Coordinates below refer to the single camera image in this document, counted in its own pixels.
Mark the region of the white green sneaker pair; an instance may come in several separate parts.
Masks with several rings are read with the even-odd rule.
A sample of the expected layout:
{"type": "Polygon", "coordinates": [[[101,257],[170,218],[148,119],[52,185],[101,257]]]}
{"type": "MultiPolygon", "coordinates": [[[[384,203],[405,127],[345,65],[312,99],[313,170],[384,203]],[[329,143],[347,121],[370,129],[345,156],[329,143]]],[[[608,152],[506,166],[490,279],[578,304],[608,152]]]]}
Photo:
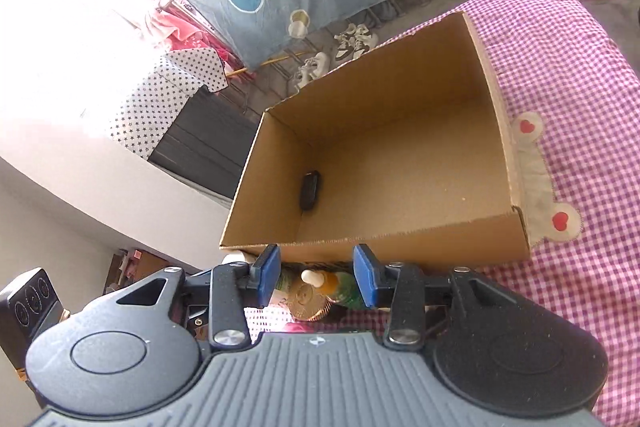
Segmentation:
{"type": "Polygon", "coordinates": [[[365,24],[349,23],[343,32],[334,36],[334,40],[337,43],[335,52],[337,62],[357,60],[361,55],[378,46],[378,35],[365,24]]]}

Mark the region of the polka dot white cloth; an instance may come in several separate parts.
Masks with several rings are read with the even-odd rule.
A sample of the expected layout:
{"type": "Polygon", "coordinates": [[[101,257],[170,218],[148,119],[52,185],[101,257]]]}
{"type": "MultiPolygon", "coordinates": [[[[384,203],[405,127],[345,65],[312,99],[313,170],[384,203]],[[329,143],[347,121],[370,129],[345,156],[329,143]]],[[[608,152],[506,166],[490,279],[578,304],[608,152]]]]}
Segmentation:
{"type": "Polygon", "coordinates": [[[214,49],[166,52],[116,112],[111,138],[147,160],[198,91],[214,94],[227,88],[224,63],[214,49]]]}

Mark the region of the brown cardboard box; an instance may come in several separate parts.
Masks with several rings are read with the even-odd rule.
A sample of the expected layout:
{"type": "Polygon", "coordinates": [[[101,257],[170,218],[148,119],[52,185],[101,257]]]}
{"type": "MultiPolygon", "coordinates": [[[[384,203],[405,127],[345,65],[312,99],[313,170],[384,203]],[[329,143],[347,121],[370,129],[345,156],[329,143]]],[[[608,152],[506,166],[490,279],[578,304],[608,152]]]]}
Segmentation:
{"type": "Polygon", "coordinates": [[[386,262],[501,265],[530,255],[522,200],[494,69],[454,12],[268,108],[220,246],[332,263],[366,244],[386,262]],[[312,170],[318,200],[303,211],[312,170]]]}

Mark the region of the white vitamin bottle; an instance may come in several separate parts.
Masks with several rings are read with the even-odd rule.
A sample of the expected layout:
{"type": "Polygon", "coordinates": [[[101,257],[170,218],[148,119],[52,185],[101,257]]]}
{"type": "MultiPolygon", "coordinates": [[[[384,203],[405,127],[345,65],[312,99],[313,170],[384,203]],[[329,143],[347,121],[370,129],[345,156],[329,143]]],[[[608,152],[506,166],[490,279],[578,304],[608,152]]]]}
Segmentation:
{"type": "MultiPolygon", "coordinates": [[[[251,254],[241,253],[241,251],[231,251],[230,254],[224,256],[222,263],[224,265],[230,265],[230,263],[233,262],[253,263],[256,259],[257,257],[251,254]]],[[[291,270],[282,267],[277,285],[270,298],[270,306],[284,307],[286,305],[286,299],[288,299],[288,293],[294,280],[295,274],[291,270]]]]}

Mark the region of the purple checkered tablecloth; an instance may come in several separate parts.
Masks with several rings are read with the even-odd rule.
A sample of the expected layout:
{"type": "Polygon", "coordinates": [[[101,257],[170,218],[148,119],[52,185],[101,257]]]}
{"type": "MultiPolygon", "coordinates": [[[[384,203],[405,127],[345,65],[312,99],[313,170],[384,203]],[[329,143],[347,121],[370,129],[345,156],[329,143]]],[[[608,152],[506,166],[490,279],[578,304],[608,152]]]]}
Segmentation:
{"type": "Polygon", "coordinates": [[[498,81],[530,250],[484,267],[602,343],[597,413],[637,425],[638,77],[578,0],[470,0],[401,37],[454,12],[472,20],[498,81]]]}

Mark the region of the pink hanging garment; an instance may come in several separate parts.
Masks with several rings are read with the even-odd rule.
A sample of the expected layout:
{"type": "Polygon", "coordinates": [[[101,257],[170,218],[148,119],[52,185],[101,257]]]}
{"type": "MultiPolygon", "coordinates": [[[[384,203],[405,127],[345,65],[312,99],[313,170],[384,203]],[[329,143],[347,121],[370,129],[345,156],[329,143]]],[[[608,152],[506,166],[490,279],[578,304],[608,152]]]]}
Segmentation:
{"type": "Polygon", "coordinates": [[[153,11],[145,17],[144,24],[150,37],[171,51],[212,48],[232,69],[243,67],[242,62],[219,39],[180,16],[153,11]]]}

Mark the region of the black oval case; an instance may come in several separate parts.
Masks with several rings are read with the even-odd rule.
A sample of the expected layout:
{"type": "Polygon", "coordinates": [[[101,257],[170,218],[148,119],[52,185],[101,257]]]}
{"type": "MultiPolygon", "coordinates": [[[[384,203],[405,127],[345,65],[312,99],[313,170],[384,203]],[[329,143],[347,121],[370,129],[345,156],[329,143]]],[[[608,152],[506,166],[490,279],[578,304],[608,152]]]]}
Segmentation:
{"type": "Polygon", "coordinates": [[[309,211],[317,204],[320,190],[321,174],[317,170],[309,171],[303,176],[299,192],[299,208],[309,211]]]}

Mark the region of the green dropper bottle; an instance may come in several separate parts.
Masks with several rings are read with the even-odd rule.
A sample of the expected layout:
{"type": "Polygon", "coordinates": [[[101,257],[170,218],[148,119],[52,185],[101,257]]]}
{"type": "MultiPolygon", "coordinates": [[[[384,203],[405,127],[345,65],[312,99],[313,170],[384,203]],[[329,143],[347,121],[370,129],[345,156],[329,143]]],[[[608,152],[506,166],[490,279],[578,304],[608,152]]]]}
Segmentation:
{"type": "Polygon", "coordinates": [[[352,274],[347,272],[329,272],[323,270],[304,270],[300,274],[304,283],[316,288],[334,305],[349,310],[364,310],[367,306],[352,274]]]}

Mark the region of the pink plastic lid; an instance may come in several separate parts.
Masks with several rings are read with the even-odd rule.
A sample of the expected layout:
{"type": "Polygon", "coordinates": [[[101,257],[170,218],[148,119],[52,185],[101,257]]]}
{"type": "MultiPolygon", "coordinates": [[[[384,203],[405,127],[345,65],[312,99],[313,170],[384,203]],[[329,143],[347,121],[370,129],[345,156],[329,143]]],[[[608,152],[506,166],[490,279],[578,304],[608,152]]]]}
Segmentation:
{"type": "Polygon", "coordinates": [[[305,332],[305,327],[294,321],[292,317],[266,317],[260,323],[265,333],[300,333],[305,332]]]}

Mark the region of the dark cabinet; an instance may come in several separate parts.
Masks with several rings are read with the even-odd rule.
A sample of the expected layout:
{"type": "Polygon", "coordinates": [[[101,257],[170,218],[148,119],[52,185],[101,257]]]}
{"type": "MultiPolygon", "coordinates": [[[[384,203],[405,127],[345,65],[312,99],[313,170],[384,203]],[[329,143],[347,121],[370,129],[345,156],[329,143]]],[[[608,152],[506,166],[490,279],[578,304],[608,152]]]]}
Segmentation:
{"type": "Polygon", "coordinates": [[[149,162],[233,198],[256,132],[257,124],[201,88],[184,104],[149,162]]]}

